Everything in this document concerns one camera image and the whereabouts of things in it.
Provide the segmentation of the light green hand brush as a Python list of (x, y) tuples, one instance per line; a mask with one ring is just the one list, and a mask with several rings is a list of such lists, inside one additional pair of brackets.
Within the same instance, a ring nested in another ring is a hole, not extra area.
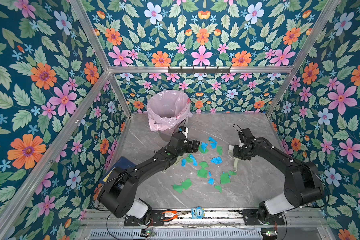
[(233, 145), (229, 145), (229, 156), (234, 159), (234, 168), (233, 171), (236, 173), (238, 170), (238, 161), (239, 159), (234, 157), (234, 146)]

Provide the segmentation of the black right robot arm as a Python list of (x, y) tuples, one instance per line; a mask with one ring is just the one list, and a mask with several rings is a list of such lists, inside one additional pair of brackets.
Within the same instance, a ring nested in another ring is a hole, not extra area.
[(238, 136), (239, 144), (230, 147), (234, 158), (250, 161), (254, 157), (261, 157), (285, 177), (283, 192), (259, 204), (256, 218), (260, 223), (271, 223), (283, 212), (325, 198), (325, 184), (315, 164), (291, 157), (267, 139), (255, 137), (248, 128), (238, 130)]

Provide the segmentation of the light green dustpan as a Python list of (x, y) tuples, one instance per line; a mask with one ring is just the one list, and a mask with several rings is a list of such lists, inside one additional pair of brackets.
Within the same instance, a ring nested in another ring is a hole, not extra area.
[(175, 165), (180, 164), (180, 163), (182, 162), (182, 160), (183, 160), (182, 158), (178, 158), (178, 159), (176, 159), (176, 161), (175, 161), (175, 162), (173, 162), (173, 163), (171, 163), (171, 164), (170, 164), (170, 167), (171, 167), (171, 166), (175, 166)]

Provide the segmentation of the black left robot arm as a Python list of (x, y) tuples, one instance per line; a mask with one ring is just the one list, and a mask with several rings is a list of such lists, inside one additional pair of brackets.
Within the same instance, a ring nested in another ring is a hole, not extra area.
[(116, 218), (124, 216), (141, 225), (147, 225), (151, 220), (152, 207), (145, 201), (136, 199), (139, 185), (158, 172), (171, 167), (184, 154), (198, 152), (200, 141), (189, 140), (185, 132), (174, 133), (169, 143), (155, 151), (155, 154), (136, 165), (122, 169), (114, 168), (110, 171), (97, 200)]

